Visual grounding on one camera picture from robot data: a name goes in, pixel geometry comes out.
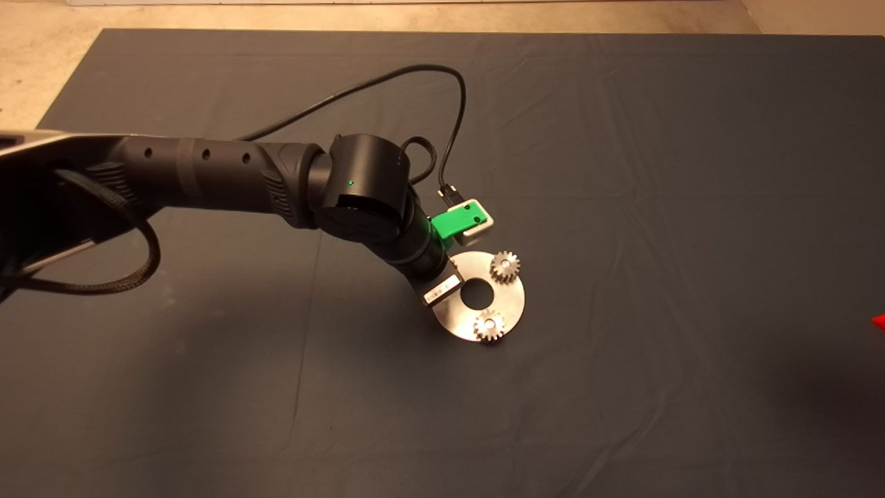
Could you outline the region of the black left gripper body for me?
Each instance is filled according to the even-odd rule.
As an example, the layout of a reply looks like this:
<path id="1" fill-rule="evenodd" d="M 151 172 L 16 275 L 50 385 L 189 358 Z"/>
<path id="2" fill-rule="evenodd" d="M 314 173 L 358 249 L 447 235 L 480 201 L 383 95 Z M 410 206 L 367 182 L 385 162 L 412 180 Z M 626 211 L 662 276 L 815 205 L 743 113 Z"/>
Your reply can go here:
<path id="1" fill-rule="evenodd" d="M 433 278 L 413 280 L 413 290 L 426 308 L 433 308 L 464 284 L 464 277 L 456 266 L 445 266 L 439 275 Z"/>

